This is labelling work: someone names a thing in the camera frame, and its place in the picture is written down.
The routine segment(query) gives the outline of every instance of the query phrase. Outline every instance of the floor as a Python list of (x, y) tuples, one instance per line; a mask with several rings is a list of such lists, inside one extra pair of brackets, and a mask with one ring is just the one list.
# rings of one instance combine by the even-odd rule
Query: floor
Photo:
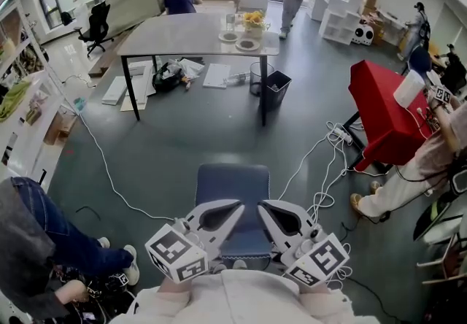
[(86, 46), (78, 39), (78, 34), (71, 34), (44, 45), (54, 72), (65, 82), (65, 91), (75, 100), (79, 97), (87, 100), (100, 78), (90, 78), (89, 70), (102, 55), (102, 50), (96, 48), (87, 57)]
[[(281, 4), (270, 3), (272, 31), (279, 31), (281, 12)], [(304, 154), (328, 131), (326, 121), (343, 123), (356, 111), (347, 90), (351, 65), (366, 59), (394, 71), (402, 68), (393, 47), (343, 46), (322, 40), (318, 29), (319, 23), (311, 21), (302, 9), (288, 40), (281, 44), (280, 55), (271, 58), (270, 64), (293, 81), (265, 128), (260, 126), (258, 99), (249, 94), (247, 86), (208, 89), (202, 87), (202, 78), (189, 92), (176, 89), (150, 98), (138, 123), (133, 112), (101, 104), (113, 77), (123, 72), (120, 64), (114, 63), (90, 95), (83, 116), (104, 150), (117, 190), (131, 205), (152, 215), (183, 217), (193, 207), (202, 163), (251, 163), (268, 166), (271, 198), (277, 198)], [(254, 61), (204, 59), (206, 63), (230, 64), (232, 72), (247, 71)], [(355, 157), (351, 147), (346, 151), (348, 159)], [(309, 207), (314, 193), (321, 189), (332, 153), (329, 144), (321, 144), (306, 159), (284, 200)], [(331, 180), (342, 168), (339, 157), (331, 167)], [(328, 233), (341, 238), (345, 235), (341, 223), (355, 225), (349, 196), (368, 193), (370, 181), (370, 177), (348, 174), (331, 188), (335, 204), (320, 210), (320, 223)], [(81, 123), (75, 125), (66, 143), (49, 194), (87, 234), (108, 236), (115, 247), (128, 243), (136, 247), (142, 272), (138, 289), (161, 282), (162, 274), (146, 256), (144, 243), (163, 223), (130, 210), (112, 192), (99, 151)], [(352, 245), (352, 277), (372, 288), (388, 312), (414, 323), (420, 321), (429, 290), (420, 284), (423, 275), (415, 268), (416, 262), (425, 260), (425, 247), (412, 241), (412, 232), (427, 205), (425, 197), (419, 198), (381, 225), (362, 220), (347, 237)], [(76, 213), (83, 206), (92, 207), (100, 219), (89, 210)], [(394, 323), (367, 290), (346, 281), (344, 292), (359, 315), (376, 315), (383, 324)]]

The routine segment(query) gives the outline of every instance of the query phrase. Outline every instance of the plate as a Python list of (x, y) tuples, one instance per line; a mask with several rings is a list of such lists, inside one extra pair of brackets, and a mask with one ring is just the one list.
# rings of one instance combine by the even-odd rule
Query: plate
[(240, 38), (240, 34), (236, 32), (221, 32), (219, 34), (219, 39), (224, 42), (235, 42)]
[(235, 46), (240, 50), (244, 50), (246, 52), (253, 52), (255, 50), (258, 50), (261, 44), (260, 42), (254, 39), (242, 37), (235, 43)]

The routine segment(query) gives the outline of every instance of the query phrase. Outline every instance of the trash can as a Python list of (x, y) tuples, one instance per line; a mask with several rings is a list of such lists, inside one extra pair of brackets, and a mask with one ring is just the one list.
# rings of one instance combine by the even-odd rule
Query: trash can
[(268, 76), (266, 81), (268, 86), (266, 97), (267, 111), (276, 109), (282, 103), (291, 81), (292, 79), (281, 71), (275, 71)]
[[(274, 67), (268, 63), (268, 76), (273, 72)], [(250, 93), (258, 97), (261, 94), (261, 69), (259, 62), (255, 62), (250, 66)]]

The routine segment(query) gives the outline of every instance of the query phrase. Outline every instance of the white pants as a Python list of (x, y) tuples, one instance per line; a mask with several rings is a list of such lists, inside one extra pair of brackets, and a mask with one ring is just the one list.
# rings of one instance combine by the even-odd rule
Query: white pants
[(300, 9), (301, 3), (304, 0), (284, 0), (282, 8), (282, 32), (290, 32), (290, 24), (293, 18), (297, 15), (298, 9)]
[(402, 51), (402, 55), (404, 58), (408, 61), (410, 58), (410, 55), (412, 54), (412, 51), (415, 49), (416, 46), (418, 46), (419, 43), (421, 43), (422, 37), (420, 37), (420, 32), (411, 32), (409, 34), (409, 37), (407, 37), (407, 43), (406, 46), (404, 47), (404, 50)]
[[(399, 170), (406, 179), (421, 180), (415, 158)], [(368, 217), (379, 217), (387, 211), (397, 209), (411, 199), (418, 197), (431, 188), (428, 181), (408, 182), (395, 173), (376, 194), (363, 197), (358, 202), (358, 209)]]

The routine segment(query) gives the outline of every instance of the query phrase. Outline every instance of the blue chair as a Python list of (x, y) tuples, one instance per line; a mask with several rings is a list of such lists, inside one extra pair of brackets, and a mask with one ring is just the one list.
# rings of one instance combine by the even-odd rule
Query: blue chair
[(218, 199), (239, 199), (245, 211), (221, 247), (222, 259), (270, 258), (271, 242), (258, 219), (258, 202), (269, 199), (269, 170), (265, 166), (204, 164), (198, 170), (196, 206)]
[(418, 46), (412, 51), (402, 74), (405, 74), (407, 70), (414, 70), (427, 82), (429, 79), (426, 73), (431, 71), (431, 66), (430, 53), (425, 48)]

